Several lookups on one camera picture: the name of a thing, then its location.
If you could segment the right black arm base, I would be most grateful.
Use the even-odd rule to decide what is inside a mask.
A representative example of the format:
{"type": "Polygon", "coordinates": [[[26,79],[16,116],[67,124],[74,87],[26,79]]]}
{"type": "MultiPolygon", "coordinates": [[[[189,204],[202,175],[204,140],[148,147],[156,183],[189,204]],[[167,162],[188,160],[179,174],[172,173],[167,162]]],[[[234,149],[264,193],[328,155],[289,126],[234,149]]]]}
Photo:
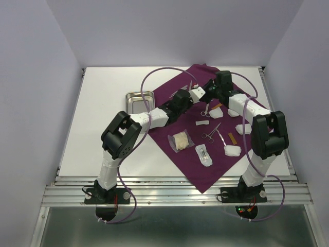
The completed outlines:
{"type": "Polygon", "coordinates": [[[236,187],[221,187],[220,193],[216,195],[223,203],[265,203],[267,196],[263,183],[248,187],[243,178],[240,177],[236,187]]]}

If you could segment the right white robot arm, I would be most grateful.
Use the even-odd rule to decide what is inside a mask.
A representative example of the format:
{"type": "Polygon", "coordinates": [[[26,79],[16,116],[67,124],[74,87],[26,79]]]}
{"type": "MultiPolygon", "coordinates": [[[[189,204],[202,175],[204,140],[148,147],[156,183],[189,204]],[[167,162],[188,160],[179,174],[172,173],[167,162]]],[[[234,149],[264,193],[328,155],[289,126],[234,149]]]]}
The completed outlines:
{"type": "Polygon", "coordinates": [[[270,111],[257,104],[253,96],[247,96],[233,87],[232,72],[218,71],[215,78],[203,87],[202,102],[217,99],[228,109],[242,117],[242,131],[251,125],[252,155],[248,155],[249,165],[236,187],[222,187],[221,201],[224,203],[250,202],[260,199],[265,202],[264,179],[277,156],[288,148],[289,139],[285,115],[281,111],[270,111]]]}

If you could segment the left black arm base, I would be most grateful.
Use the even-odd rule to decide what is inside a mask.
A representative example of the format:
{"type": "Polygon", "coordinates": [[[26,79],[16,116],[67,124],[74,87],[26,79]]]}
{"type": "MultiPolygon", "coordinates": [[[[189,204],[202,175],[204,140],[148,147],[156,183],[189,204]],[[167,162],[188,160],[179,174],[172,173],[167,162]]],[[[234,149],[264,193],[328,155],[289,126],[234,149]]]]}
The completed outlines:
{"type": "Polygon", "coordinates": [[[115,185],[110,190],[101,187],[97,180],[93,185],[83,186],[82,192],[85,194],[84,203],[87,205],[98,204],[122,204],[130,203],[131,195],[126,188],[117,188],[115,185]]]}

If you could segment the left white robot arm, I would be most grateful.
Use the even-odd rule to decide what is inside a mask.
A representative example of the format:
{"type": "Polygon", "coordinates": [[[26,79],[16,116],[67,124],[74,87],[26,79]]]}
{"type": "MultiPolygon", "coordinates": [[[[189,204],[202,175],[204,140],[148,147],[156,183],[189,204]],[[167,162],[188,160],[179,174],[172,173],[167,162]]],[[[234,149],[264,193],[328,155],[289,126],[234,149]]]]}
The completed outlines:
{"type": "Polygon", "coordinates": [[[173,98],[159,107],[139,114],[120,111],[101,135],[103,159],[100,173],[86,194],[104,203],[113,203],[117,193],[117,169],[120,163],[138,147],[141,133],[168,126],[191,108],[199,98],[192,90],[179,89],[173,98]]]}

